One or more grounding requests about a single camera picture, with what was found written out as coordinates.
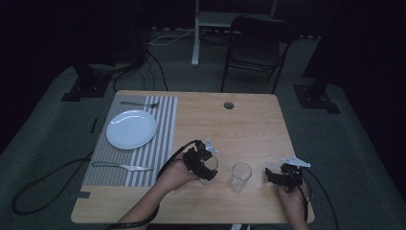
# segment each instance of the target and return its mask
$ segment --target metal bracket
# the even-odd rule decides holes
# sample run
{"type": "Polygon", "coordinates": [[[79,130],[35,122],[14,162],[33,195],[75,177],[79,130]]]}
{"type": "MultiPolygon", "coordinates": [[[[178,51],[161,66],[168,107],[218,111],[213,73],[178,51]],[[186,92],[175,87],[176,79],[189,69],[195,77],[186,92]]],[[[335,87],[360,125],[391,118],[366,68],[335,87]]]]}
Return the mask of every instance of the metal bracket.
{"type": "Polygon", "coordinates": [[[206,150],[211,152],[211,153],[218,153],[218,150],[214,148],[212,145],[212,142],[210,141],[210,138],[206,139],[206,150]]]}
{"type": "Polygon", "coordinates": [[[301,167],[308,167],[310,168],[311,165],[310,163],[306,163],[305,161],[297,158],[296,156],[293,156],[292,158],[282,158],[282,162],[288,165],[292,165],[292,166],[301,166],[301,167]]]}

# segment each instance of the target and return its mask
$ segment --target chair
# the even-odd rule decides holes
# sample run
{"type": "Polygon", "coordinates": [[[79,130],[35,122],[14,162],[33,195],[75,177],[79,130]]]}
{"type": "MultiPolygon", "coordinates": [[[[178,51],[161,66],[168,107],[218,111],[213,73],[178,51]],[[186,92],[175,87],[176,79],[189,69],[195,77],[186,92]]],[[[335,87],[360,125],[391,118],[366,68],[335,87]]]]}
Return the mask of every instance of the chair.
{"type": "Polygon", "coordinates": [[[274,94],[286,53],[293,39],[293,29],[285,21],[247,15],[234,19],[230,29],[221,92],[224,89],[229,67],[269,73],[268,81],[279,67],[271,91],[274,94]]]}

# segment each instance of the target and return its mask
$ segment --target desk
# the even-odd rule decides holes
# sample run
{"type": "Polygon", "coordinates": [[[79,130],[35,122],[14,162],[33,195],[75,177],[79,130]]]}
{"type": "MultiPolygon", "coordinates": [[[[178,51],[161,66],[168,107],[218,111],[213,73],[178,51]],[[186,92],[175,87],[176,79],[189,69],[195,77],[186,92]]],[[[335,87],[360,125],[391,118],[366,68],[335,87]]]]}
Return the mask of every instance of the desk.
{"type": "MultiPolygon", "coordinates": [[[[233,12],[220,12],[220,11],[201,11],[200,10],[200,0],[195,0],[195,13],[194,13],[194,43],[193,43],[193,53],[192,53],[192,66],[196,67],[199,64],[199,54],[200,54],[200,26],[208,27],[230,27],[232,21],[242,15],[243,13],[233,13],[233,12]]],[[[271,8],[268,15],[266,14],[252,14],[250,15],[256,17],[266,17],[273,18],[275,9],[278,4],[278,0],[271,1],[271,8]]]]}
{"type": "MultiPolygon", "coordinates": [[[[147,91],[119,91],[117,95],[177,97],[173,152],[191,140],[208,137],[219,150],[213,184],[193,181],[169,193],[153,223],[287,222],[278,195],[264,174],[265,167],[279,172],[281,159],[295,154],[274,95],[147,91]],[[226,102],[235,107],[226,109],[226,102]],[[253,175],[245,189],[236,193],[227,180],[239,161],[248,163],[253,175]]],[[[117,221],[148,187],[82,185],[80,190],[90,196],[77,199],[72,221],[102,223],[117,221]]],[[[309,205],[308,221],[313,220],[309,205]]]]}

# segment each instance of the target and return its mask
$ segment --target hand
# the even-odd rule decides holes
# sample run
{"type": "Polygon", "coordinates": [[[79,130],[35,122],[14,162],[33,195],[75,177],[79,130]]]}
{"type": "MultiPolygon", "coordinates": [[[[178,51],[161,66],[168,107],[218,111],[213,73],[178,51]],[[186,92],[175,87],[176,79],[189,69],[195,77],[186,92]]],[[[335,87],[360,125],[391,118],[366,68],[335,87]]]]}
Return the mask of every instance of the hand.
{"type": "Polygon", "coordinates": [[[182,161],[182,156],[183,153],[177,156],[174,161],[168,165],[156,182],[157,186],[167,193],[199,178],[197,175],[188,171],[185,163],[182,161]]]}
{"type": "MultiPolygon", "coordinates": [[[[281,199],[284,212],[293,229],[308,229],[305,222],[305,201],[300,190],[295,188],[292,192],[287,194],[281,186],[275,186],[277,187],[278,195],[281,199]]],[[[306,185],[302,184],[300,187],[304,192],[304,195],[307,196],[306,185]]]]}

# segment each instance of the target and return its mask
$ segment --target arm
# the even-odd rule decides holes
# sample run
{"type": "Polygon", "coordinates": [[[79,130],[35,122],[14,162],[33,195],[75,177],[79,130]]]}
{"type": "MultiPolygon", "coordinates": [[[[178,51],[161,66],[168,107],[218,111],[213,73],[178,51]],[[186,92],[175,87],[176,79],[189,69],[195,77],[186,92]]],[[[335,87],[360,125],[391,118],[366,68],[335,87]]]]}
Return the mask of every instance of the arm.
{"type": "MultiPolygon", "coordinates": [[[[298,188],[287,194],[284,189],[276,185],[278,195],[281,199],[282,207],[287,220],[295,230],[308,230],[305,222],[304,198],[298,188]]],[[[305,184],[301,185],[304,194],[307,194],[305,184]]]]}
{"type": "MultiPolygon", "coordinates": [[[[147,219],[170,191],[198,179],[189,172],[183,161],[174,161],[165,169],[149,191],[119,220],[119,222],[138,222],[147,219]]],[[[147,229],[147,224],[138,228],[147,229]]]]}

